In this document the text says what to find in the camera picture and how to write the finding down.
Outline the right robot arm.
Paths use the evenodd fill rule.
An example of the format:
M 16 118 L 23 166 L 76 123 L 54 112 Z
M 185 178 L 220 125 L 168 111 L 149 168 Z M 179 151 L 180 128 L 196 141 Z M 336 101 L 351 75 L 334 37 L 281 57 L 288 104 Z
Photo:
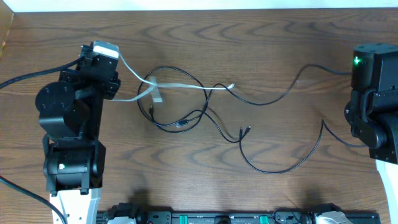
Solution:
M 376 160 L 391 213 L 397 212 L 397 46 L 361 44 L 353 50 L 345 119 Z

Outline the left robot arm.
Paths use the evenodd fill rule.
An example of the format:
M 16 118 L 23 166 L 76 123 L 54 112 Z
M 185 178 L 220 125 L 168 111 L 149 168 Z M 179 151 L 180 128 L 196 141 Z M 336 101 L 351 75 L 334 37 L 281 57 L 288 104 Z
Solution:
M 44 175 L 50 202 L 68 223 L 95 223 L 106 148 L 99 140 L 104 100 L 120 87 L 119 54 L 87 50 L 35 99 L 45 130 Z

